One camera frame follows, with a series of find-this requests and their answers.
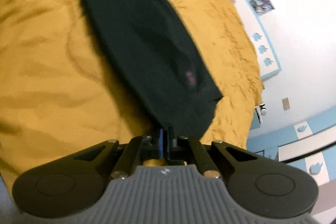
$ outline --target red logo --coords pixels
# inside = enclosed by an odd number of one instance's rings
[[[191,71],[187,71],[185,75],[187,76],[190,85],[196,85],[196,78]]]

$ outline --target gray gripper base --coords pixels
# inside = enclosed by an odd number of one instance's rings
[[[23,218],[28,224],[318,224],[308,214],[282,220],[250,213],[231,198],[222,180],[205,178],[194,165],[139,166],[129,178],[112,180],[83,212]]]

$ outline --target light switch plate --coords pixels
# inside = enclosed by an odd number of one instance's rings
[[[283,110],[289,110],[291,107],[289,105],[289,99],[288,98],[285,98],[285,99],[282,99],[282,104],[283,104]]]

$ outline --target wrinkled fabric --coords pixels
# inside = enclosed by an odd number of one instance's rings
[[[202,138],[223,97],[167,0],[82,0],[102,52],[154,121]]]
[[[245,148],[262,84],[229,0],[169,0],[225,97],[202,138]],[[0,0],[0,172],[11,191],[35,166],[151,128],[107,65],[80,0]]]

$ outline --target black cloth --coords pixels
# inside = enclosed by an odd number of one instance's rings
[[[149,114],[201,138],[222,94],[167,0],[82,0],[103,53]]]

